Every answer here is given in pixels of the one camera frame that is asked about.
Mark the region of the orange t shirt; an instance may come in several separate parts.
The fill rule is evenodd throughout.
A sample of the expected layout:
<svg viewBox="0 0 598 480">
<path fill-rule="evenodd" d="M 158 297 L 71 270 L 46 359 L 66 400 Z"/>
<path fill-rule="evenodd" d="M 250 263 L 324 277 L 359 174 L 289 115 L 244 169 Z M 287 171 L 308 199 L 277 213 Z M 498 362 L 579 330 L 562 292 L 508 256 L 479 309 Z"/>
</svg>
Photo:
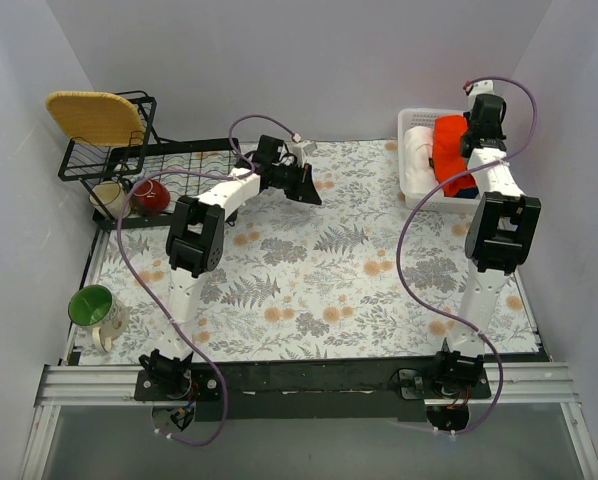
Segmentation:
<svg viewBox="0 0 598 480">
<path fill-rule="evenodd" d="M 460 140 L 467 130 L 463 115 L 448 115 L 435 120 L 433 128 L 432 165 L 439 184 L 466 171 L 460 154 Z M 455 198 L 460 189 L 477 187 L 470 174 L 447 183 L 442 187 L 445 197 Z"/>
</svg>

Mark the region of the floral table mat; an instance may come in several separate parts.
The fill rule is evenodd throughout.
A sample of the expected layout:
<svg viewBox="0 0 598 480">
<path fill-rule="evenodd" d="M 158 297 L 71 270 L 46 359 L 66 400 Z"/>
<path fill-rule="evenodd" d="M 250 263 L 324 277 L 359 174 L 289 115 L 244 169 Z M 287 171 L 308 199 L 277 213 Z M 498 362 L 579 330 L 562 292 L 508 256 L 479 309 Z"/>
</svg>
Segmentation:
<svg viewBox="0 0 598 480">
<path fill-rule="evenodd" d="M 467 214 L 411 216 L 392 141 L 321 143 L 318 206 L 268 190 L 225 232 L 193 320 L 216 362 L 431 355 L 455 327 Z"/>
</svg>

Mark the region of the green floral mug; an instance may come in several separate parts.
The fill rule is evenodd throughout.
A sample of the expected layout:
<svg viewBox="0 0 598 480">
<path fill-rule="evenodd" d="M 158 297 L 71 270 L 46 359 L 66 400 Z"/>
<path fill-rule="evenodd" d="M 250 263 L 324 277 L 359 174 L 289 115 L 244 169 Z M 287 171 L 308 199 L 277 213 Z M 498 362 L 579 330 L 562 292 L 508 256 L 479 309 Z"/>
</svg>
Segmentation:
<svg viewBox="0 0 598 480">
<path fill-rule="evenodd" d="M 68 304 L 73 324 L 85 330 L 100 354 L 112 351 L 114 341 L 127 329 L 130 314 L 125 304 L 107 287 L 89 285 L 73 295 Z"/>
</svg>

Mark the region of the woven yellow plate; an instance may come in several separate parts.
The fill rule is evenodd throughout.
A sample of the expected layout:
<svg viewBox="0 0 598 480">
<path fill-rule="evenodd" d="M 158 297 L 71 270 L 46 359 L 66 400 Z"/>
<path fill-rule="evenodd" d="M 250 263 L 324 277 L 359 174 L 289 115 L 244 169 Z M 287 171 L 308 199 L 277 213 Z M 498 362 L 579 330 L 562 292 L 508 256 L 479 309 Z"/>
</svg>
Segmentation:
<svg viewBox="0 0 598 480">
<path fill-rule="evenodd" d="M 133 104 L 116 94 L 58 91 L 45 106 L 70 140 L 103 147 L 139 146 L 145 128 Z"/>
</svg>

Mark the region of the white plastic basket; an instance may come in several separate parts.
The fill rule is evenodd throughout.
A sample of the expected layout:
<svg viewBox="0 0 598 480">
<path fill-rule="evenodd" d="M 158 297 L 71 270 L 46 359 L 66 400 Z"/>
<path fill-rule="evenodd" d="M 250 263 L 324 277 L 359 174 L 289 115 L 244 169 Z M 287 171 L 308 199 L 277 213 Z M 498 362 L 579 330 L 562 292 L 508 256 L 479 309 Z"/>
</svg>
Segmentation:
<svg viewBox="0 0 598 480">
<path fill-rule="evenodd" d="M 436 119 L 460 114 L 459 110 L 425 108 L 405 108 L 399 112 L 399 185 L 408 209 L 413 209 L 425 194 L 438 185 L 431 166 Z"/>
</svg>

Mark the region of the red mug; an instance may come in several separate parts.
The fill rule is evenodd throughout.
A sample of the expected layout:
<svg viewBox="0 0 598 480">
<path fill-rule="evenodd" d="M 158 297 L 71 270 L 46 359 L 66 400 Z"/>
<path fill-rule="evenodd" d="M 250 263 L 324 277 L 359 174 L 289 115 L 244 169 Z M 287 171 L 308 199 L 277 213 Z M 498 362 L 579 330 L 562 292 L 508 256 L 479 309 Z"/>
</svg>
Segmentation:
<svg viewBox="0 0 598 480">
<path fill-rule="evenodd" d="M 156 216 L 164 213 L 170 200 L 170 192 L 156 180 L 146 181 L 132 195 L 133 207 L 142 216 Z"/>
</svg>

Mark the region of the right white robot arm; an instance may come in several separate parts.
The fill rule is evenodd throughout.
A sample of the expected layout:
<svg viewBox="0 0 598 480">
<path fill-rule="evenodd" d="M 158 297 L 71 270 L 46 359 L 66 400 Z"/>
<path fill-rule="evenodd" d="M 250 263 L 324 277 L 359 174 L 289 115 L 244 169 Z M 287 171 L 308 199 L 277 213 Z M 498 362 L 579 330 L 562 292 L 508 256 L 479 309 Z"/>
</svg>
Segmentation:
<svg viewBox="0 0 598 480">
<path fill-rule="evenodd" d="M 489 329 L 502 289 L 528 257 L 541 203 L 524 194 L 510 171 L 503 133 L 505 100 L 475 88 L 468 105 L 461 154 L 480 201 L 465 240 L 468 278 L 458 316 L 473 326 L 455 329 L 447 344 L 462 356 L 477 357 L 485 353 L 481 336 Z"/>
</svg>

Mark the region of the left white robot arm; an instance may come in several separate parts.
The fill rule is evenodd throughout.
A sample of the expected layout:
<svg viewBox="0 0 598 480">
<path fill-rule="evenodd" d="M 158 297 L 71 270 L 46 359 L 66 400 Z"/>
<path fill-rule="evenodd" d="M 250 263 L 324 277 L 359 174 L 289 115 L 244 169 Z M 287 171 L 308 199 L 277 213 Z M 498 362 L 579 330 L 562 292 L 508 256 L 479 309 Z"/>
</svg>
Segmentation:
<svg viewBox="0 0 598 480">
<path fill-rule="evenodd" d="M 174 321 L 155 343 L 161 355 L 183 359 L 192 352 L 189 343 L 203 286 L 222 258 L 225 223 L 242 204 L 268 188 L 283 191 L 292 201 L 322 203 L 307 162 L 315 150 L 312 142 L 288 147 L 263 135 L 251 155 L 254 173 L 241 162 L 227 180 L 196 197 L 177 200 L 166 241 L 172 267 L 167 308 Z"/>
</svg>

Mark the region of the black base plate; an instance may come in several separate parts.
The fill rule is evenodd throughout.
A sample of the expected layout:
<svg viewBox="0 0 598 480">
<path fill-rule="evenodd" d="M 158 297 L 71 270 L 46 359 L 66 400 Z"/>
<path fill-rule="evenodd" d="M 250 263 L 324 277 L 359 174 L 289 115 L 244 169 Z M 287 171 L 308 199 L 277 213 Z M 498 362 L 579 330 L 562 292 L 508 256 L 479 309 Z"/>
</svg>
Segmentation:
<svg viewBox="0 0 598 480">
<path fill-rule="evenodd" d="M 221 418 L 396 418 L 422 421 L 424 403 L 454 396 L 487 400 L 482 360 L 392 357 L 220 362 L 215 367 L 159 353 L 140 358 L 134 398 L 184 403 L 199 422 Z"/>
</svg>

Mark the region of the rolled blue t shirt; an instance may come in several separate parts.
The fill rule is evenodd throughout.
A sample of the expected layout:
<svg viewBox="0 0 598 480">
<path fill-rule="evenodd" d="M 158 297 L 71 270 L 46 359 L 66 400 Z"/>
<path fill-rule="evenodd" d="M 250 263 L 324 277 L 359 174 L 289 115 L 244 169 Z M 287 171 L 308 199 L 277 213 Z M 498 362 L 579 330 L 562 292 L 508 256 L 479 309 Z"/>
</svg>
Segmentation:
<svg viewBox="0 0 598 480">
<path fill-rule="evenodd" d="M 479 195 L 477 187 L 460 189 L 454 195 L 458 199 L 476 199 Z"/>
</svg>

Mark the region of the cream mug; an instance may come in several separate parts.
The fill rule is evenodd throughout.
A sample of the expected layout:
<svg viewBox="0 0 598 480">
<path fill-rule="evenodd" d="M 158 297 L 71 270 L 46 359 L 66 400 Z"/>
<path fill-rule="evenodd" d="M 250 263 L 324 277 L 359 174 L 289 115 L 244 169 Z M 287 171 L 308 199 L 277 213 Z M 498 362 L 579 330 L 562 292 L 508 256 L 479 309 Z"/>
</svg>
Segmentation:
<svg viewBox="0 0 598 480">
<path fill-rule="evenodd" d="M 127 218 L 131 213 L 131 205 L 125 204 L 126 190 L 124 185 L 115 181 L 104 181 L 96 185 L 89 194 L 91 205 L 104 217 Z"/>
</svg>

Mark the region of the rolled white t shirt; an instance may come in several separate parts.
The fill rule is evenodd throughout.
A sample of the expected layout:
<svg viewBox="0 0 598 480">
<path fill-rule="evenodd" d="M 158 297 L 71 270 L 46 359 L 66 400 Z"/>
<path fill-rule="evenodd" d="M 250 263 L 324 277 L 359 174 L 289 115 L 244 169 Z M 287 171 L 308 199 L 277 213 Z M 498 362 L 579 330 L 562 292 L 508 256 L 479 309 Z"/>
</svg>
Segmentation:
<svg viewBox="0 0 598 480">
<path fill-rule="evenodd" d="M 431 166 L 433 130 L 415 126 L 402 137 L 403 157 L 400 162 L 402 191 L 406 196 L 423 196 L 438 185 Z"/>
</svg>

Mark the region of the aluminium frame rail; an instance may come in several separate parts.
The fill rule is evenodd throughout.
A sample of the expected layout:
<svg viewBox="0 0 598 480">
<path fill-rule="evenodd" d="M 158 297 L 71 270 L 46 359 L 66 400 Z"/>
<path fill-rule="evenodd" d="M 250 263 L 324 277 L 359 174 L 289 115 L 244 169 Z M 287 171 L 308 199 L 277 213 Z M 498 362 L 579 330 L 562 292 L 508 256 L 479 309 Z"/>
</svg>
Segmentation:
<svg viewBox="0 0 598 480">
<path fill-rule="evenodd" d="M 581 411 L 568 366 L 560 362 L 507 362 L 484 365 L 491 388 L 487 400 L 469 400 L 470 405 L 558 404 L 582 473 L 598 479 L 598 459 Z M 181 403 L 139 402 L 134 398 L 141 367 L 128 366 L 50 366 L 43 370 L 35 398 L 35 417 L 42 423 L 40 438 L 54 431 L 63 406 L 157 406 L 173 408 Z M 427 400 L 424 411 L 444 403 Z"/>
</svg>

